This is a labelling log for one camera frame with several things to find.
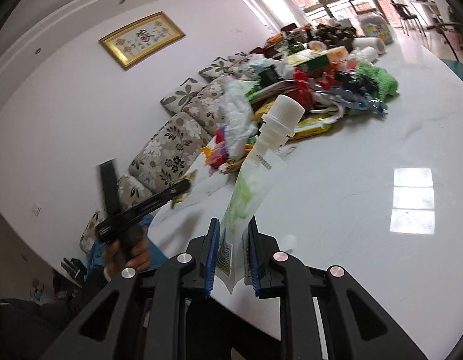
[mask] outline picture frame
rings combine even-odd
[[[167,15],[157,12],[104,36],[99,42],[127,70],[184,37]]]

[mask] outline paper roll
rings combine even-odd
[[[365,47],[373,47],[378,54],[383,54],[386,51],[383,40],[380,38],[355,38],[353,39],[354,49],[364,49]]]
[[[373,47],[365,47],[364,49],[360,50],[362,56],[367,59],[369,62],[374,62],[378,58],[378,51]]]

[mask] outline sofa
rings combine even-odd
[[[223,120],[218,98],[225,93],[227,83],[239,78],[236,72],[248,61],[241,52],[217,57],[199,71],[208,84],[190,77],[160,100],[171,119],[132,160],[128,173],[118,179],[123,210],[162,192],[187,172]],[[105,218],[103,210],[96,210],[87,224],[80,239],[80,248],[87,254],[96,239],[95,227]]]

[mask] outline silver screw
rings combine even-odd
[[[273,258],[276,260],[276,261],[280,261],[281,263],[283,261],[287,261],[288,260],[288,255],[283,252],[283,251],[277,251],[274,255],[273,255]]]
[[[345,270],[341,266],[332,266],[330,268],[330,273],[335,276],[336,278],[340,278],[345,274]]]
[[[125,279],[131,279],[133,276],[135,276],[136,270],[133,268],[125,268],[122,270],[122,277]]]
[[[192,255],[188,253],[179,254],[176,258],[179,263],[185,264],[192,261]]]

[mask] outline green towel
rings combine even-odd
[[[384,101],[387,95],[394,96],[398,90],[398,81],[386,69],[373,66],[367,60],[363,60],[355,69],[356,74],[368,76],[378,84],[378,99]]]

